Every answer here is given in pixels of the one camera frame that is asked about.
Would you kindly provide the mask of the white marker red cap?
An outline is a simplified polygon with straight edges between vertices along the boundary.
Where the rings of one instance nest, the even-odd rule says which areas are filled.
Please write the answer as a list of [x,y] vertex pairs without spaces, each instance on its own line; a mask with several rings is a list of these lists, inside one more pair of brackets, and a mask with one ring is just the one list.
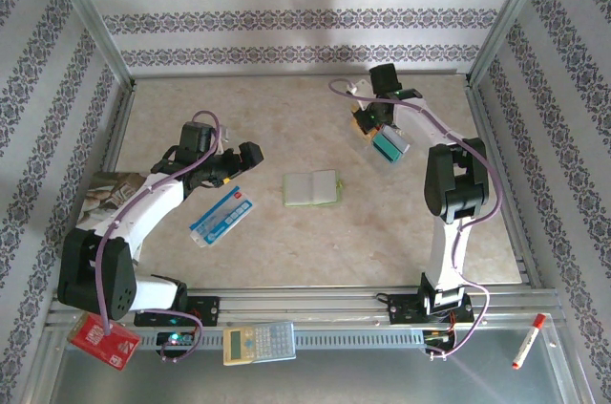
[[537,314],[537,316],[534,319],[531,327],[528,329],[528,332],[526,333],[526,335],[525,335],[525,337],[524,337],[524,339],[523,339],[523,341],[522,341],[522,343],[521,343],[521,345],[520,345],[520,347],[519,347],[519,349],[518,349],[518,351],[516,353],[516,356],[515,356],[515,358],[514,358],[514,360],[512,362],[512,368],[514,370],[519,370],[523,366],[523,364],[524,364],[524,362],[525,362],[525,360],[526,360],[526,358],[527,358],[527,356],[528,356],[532,346],[535,344],[535,341],[537,340],[537,337],[538,337],[541,329],[543,328],[546,320],[547,320],[547,315],[546,314],[544,314],[544,313],[538,313]]

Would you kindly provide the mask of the aluminium side rail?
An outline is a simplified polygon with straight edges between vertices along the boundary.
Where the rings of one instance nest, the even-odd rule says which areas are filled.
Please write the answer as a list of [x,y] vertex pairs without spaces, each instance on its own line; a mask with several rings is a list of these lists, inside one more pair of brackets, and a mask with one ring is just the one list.
[[86,200],[114,175],[130,114],[132,93],[123,92],[114,101],[106,90],[98,89],[71,156],[68,178],[62,185],[63,197],[73,201],[61,238],[61,268],[57,298],[68,304],[89,304],[95,309],[96,282],[113,282],[116,265],[126,259],[127,246],[120,239],[104,240],[113,212],[108,197],[89,207]]
[[504,196],[501,212],[508,237],[514,251],[517,267],[523,285],[531,288],[545,288],[537,271],[537,265],[531,252],[524,228],[522,226],[516,202],[506,175],[501,153],[490,124],[484,104],[478,90],[465,83],[465,95],[472,112],[475,128],[485,142],[490,163],[498,173],[500,188]]

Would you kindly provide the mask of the small black controller board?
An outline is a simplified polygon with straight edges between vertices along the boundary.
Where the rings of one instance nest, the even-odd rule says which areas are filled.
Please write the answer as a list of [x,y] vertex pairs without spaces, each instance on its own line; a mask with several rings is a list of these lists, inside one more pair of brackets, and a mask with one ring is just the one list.
[[174,330],[162,331],[157,334],[156,346],[160,349],[179,349],[187,350],[191,348],[197,340],[197,332],[195,330]]
[[425,330],[424,340],[427,346],[443,351],[452,349],[456,344],[454,330]]

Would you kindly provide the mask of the green card holder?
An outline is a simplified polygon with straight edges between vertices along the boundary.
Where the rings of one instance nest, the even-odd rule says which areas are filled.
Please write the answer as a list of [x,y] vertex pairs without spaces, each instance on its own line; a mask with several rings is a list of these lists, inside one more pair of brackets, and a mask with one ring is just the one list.
[[290,173],[283,177],[284,206],[321,206],[340,200],[341,182],[336,170]]

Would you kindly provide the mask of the red box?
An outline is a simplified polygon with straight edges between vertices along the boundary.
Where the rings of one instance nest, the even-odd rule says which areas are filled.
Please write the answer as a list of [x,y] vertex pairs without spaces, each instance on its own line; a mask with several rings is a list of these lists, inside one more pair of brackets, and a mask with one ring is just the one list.
[[139,335],[120,323],[110,324],[106,335],[101,317],[84,312],[76,321],[67,339],[70,344],[112,368],[122,371],[141,343]]

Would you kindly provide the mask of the blue white packet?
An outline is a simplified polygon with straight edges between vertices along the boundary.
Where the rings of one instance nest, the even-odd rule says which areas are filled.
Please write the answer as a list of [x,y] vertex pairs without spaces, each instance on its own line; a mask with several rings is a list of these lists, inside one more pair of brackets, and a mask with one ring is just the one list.
[[253,202],[236,186],[190,226],[190,238],[199,247],[215,245],[253,207]]

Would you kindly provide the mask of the magazine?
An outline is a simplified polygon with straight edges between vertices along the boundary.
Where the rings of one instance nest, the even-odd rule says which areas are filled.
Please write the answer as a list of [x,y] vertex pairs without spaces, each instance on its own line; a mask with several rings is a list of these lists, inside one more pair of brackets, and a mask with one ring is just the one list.
[[111,239],[125,239],[132,259],[138,261],[142,242],[151,230],[149,223],[154,212],[147,175],[138,172],[94,173],[76,226],[64,240],[62,256],[75,255],[84,242],[98,242],[116,221],[116,217],[140,193],[145,193],[146,197],[127,211],[110,235]]

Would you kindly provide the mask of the clear acrylic card stand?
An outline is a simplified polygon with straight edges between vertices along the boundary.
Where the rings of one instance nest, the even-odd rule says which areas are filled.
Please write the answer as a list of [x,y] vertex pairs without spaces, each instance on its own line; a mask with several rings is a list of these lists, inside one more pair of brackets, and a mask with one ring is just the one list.
[[[354,111],[357,108],[357,105],[358,103],[350,107],[350,119],[354,117]],[[390,129],[391,128],[396,129],[408,141],[408,143],[410,144],[410,148],[411,148],[411,142],[403,134],[403,132],[398,129],[398,127],[394,123],[392,125],[381,126],[378,129],[377,133],[383,134],[391,142],[390,140]],[[373,165],[375,168],[390,169],[391,167],[397,165],[404,158],[404,156],[407,155],[408,151],[410,150],[409,148],[409,150],[405,153],[403,158],[397,161],[396,163],[390,163],[372,146],[371,140],[366,140],[365,138],[358,138],[352,132],[351,128],[350,128],[350,132],[351,132],[350,138],[349,138],[350,144],[353,146],[355,150],[358,150],[360,152],[360,154],[367,160],[368,163]]]

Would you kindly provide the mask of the aluminium frame post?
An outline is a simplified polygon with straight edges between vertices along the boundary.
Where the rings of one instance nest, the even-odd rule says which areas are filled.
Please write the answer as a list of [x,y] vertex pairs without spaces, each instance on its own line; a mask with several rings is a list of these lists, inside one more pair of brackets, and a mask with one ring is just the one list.
[[467,85],[474,88],[487,72],[509,29],[527,0],[505,0],[492,28],[486,36],[473,66],[467,73]]
[[132,88],[134,79],[93,0],[71,2],[119,83],[123,87]]

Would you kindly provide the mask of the aluminium rear rail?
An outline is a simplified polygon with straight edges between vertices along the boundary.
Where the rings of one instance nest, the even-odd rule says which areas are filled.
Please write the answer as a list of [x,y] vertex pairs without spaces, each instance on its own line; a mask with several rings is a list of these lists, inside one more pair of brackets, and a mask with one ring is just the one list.
[[[465,75],[458,70],[398,70],[398,75]],[[215,73],[215,74],[133,74],[134,81],[140,80],[166,80],[166,79],[212,79],[212,78],[276,78],[276,77],[324,77],[324,78],[353,78],[369,77],[369,71],[306,71],[306,72],[280,72],[280,73]]]

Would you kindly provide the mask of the beige grey calculator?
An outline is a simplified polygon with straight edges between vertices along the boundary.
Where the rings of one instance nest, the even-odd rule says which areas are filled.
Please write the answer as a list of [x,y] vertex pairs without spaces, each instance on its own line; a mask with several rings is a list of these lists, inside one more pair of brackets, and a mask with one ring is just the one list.
[[292,322],[259,323],[223,330],[223,365],[240,366],[296,358]]

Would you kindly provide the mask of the aluminium mounting rail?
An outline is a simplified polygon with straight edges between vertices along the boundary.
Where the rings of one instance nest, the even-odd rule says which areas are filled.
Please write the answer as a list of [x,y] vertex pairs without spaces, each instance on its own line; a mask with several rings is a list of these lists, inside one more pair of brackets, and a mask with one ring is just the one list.
[[[300,330],[368,329],[390,326],[386,294],[412,294],[415,287],[252,287],[191,289],[220,299],[218,326],[291,320]],[[546,325],[566,322],[558,292],[525,285],[492,285],[483,329],[529,327],[536,315]]]

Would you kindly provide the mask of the metal sheet shelf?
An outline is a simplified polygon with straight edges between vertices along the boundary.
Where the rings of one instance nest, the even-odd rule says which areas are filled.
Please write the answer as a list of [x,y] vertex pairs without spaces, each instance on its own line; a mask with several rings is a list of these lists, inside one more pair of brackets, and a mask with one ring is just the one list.
[[67,351],[51,404],[585,404],[543,342],[511,366],[520,334],[483,332],[447,361],[421,351],[300,351],[296,359],[226,367],[219,351],[177,365],[137,352],[118,372]]

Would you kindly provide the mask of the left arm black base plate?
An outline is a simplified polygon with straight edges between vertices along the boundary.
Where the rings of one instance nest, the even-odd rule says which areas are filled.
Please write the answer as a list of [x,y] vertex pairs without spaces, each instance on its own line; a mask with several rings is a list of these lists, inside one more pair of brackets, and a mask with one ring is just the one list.
[[204,327],[215,327],[220,312],[220,298],[216,296],[188,296],[184,308],[172,308],[180,315],[159,314],[151,311],[136,313],[134,324],[137,327],[194,327],[196,322],[184,313],[197,317]]

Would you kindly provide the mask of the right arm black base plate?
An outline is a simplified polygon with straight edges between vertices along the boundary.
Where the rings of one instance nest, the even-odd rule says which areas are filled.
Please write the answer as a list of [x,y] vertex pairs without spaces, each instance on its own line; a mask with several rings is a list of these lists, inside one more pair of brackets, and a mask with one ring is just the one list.
[[433,314],[425,313],[416,294],[390,294],[387,296],[386,304],[392,325],[449,324],[452,313],[458,323],[474,321],[473,305],[467,293],[463,295],[462,301],[457,306],[450,306]]

